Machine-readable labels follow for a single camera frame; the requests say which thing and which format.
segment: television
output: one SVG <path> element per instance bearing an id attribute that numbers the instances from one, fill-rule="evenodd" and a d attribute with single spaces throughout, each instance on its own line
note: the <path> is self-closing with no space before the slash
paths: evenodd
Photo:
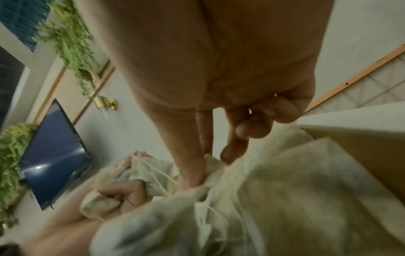
<path id="1" fill-rule="evenodd" d="M 20 167 L 42 210 L 51 206 L 92 158 L 57 100 L 25 150 Z"/>

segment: skin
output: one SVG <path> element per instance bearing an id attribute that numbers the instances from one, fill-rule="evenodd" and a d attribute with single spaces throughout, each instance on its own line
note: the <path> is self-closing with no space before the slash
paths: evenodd
<path id="1" fill-rule="evenodd" d="M 274 121 L 300 117 L 333 0 L 76 0 L 173 156 L 184 189 L 212 153 L 212 110 L 224 108 L 231 164 Z"/>
<path id="2" fill-rule="evenodd" d="M 149 156 L 146 152 L 135 152 L 136 156 Z M 131 168 L 131 157 L 122 160 L 125 168 Z M 62 205 L 41 230 L 20 246 L 22 256 L 88 256 L 90 243 L 101 220 L 84 217 L 80 212 L 83 198 L 92 190 L 92 179 L 81 185 Z M 141 181 L 129 181 L 100 189 L 107 197 L 120 199 L 118 209 L 104 217 L 106 222 L 132 213 L 147 203 L 146 189 Z"/>

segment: green plant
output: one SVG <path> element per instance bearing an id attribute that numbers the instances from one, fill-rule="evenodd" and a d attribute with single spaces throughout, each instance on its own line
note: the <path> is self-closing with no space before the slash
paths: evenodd
<path id="1" fill-rule="evenodd" d="M 50 42 L 55 45 L 56 52 L 65 66 L 73 71 L 83 95 L 90 95 L 95 89 L 91 71 L 98 67 L 90 49 L 94 41 L 89 29 L 80 17 L 73 0 L 50 1 L 51 12 L 59 18 L 60 25 L 49 20 L 38 25 L 37 42 Z"/>
<path id="2" fill-rule="evenodd" d="M 23 190 L 19 183 L 19 161 L 37 127 L 37 124 L 21 123 L 0 134 L 0 226 L 11 220 L 8 209 Z"/>

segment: black tv frame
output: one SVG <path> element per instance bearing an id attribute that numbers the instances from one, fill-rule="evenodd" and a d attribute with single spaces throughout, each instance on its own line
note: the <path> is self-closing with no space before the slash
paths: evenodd
<path id="1" fill-rule="evenodd" d="M 58 107 L 59 107 L 59 109 L 61 110 L 63 116 L 65 117 L 67 123 L 69 124 L 69 127 L 72 129 L 72 132 L 74 133 L 74 135 L 76 136 L 76 138 L 77 138 L 77 140 L 79 141 L 80 145 L 81 145 L 82 148 L 84 149 L 84 152 L 85 152 L 86 155 L 88 156 L 89 160 L 88 160 L 82 167 L 80 167 L 80 168 L 78 168 L 77 170 L 75 170 L 75 171 L 72 172 L 72 175 L 70 176 L 68 182 L 66 183 L 66 186 L 64 186 L 64 187 L 61 189 L 61 191 L 60 191 L 58 194 L 56 194 L 56 196 L 55 196 L 51 201 L 46 202 L 45 204 L 40 205 L 41 210 L 45 210 L 46 208 L 52 206 L 52 205 L 60 198 L 60 196 L 62 196 L 62 194 L 69 188 L 69 186 L 72 185 L 73 181 L 74 181 L 75 179 L 77 179 L 78 177 L 80 177 L 80 175 L 90 166 L 90 163 L 91 163 L 92 160 L 93 160 L 93 157 L 91 156 L 90 151 L 87 149 L 87 147 L 86 147 L 85 144 L 83 143 L 83 140 L 80 138 L 78 132 L 76 131 L 76 129 L 75 129 L 75 127 L 73 126 L 72 122 L 69 120 L 69 117 L 67 116 L 65 110 L 62 108 L 62 106 L 60 105 L 60 103 L 59 103 L 59 101 L 58 101 L 57 99 L 54 99 L 54 100 L 52 101 L 52 104 L 49 106 L 49 108 L 48 108 L 48 110 L 47 110 L 47 113 L 48 113 L 49 109 L 52 107 L 53 104 L 57 104 L 57 105 L 58 105 Z M 41 126 L 42 126 L 42 122 L 39 124 L 39 126 L 38 126 L 38 128 L 37 128 L 37 131 L 39 131 L 39 129 L 41 128 Z M 36 131 L 35 134 L 33 135 L 31 141 L 34 140 L 34 138 L 36 137 L 37 131 Z M 31 143 L 27 146 L 25 152 L 27 152 L 27 149 L 29 149 L 30 146 L 31 146 Z"/>

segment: white cloth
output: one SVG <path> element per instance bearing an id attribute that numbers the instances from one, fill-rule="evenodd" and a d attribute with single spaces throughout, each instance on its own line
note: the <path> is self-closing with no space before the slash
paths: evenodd
<path id="1" fill-rule="evenodd" d="M 339 145 L 296 126 L 253 144 L 211 159 L 209 185 L 103 225 L 92 255 L 405 255 L 405 208 Z"/>

